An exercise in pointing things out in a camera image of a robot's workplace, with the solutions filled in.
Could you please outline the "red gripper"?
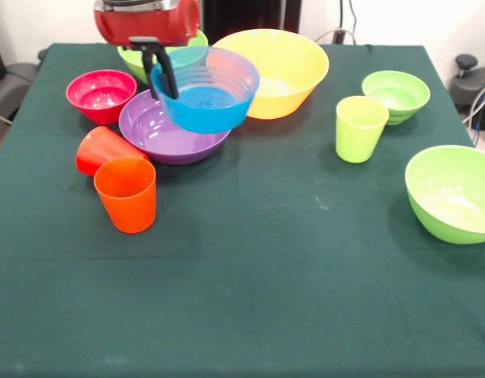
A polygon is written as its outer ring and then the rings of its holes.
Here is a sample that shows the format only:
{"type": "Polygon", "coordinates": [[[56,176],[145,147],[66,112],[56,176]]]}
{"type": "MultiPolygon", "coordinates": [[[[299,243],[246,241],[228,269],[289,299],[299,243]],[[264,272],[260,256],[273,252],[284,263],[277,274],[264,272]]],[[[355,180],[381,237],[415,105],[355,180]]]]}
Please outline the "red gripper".
{"type": "MultiPolygon", "coordinates": [[[[197,1],[96,1],[94,18],[101,36],[114,46],[144,41],[176,47],[187,45],[197,35],[200,10],[197,1]]],[[[143,49],[142,62],[152,98],[157,98],[151,80],[153,67],[162,93],[179,97],[172,62],[165,49],[156,53],[143,49]]]]}

